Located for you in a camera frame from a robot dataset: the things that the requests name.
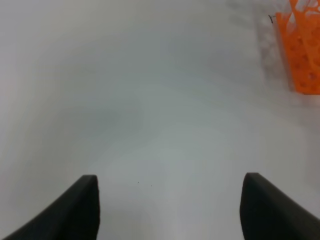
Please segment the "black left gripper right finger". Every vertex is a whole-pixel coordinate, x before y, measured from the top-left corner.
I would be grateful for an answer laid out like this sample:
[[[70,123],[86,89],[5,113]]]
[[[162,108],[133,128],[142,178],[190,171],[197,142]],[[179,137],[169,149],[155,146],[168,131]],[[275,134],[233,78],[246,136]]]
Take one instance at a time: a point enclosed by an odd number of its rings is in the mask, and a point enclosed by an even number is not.
[[[259,173],[243,180],[240,223],[245,240],[318,240],[320,219]]]

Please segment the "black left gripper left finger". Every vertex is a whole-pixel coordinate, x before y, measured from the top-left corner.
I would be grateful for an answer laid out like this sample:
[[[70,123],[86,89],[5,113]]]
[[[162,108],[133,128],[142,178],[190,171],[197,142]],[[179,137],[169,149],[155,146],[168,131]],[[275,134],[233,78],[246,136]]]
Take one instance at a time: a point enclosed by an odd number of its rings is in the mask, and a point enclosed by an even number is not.
[[[96,175],[81,176],[41,213],[6,240],[96,240],[101,222]]]

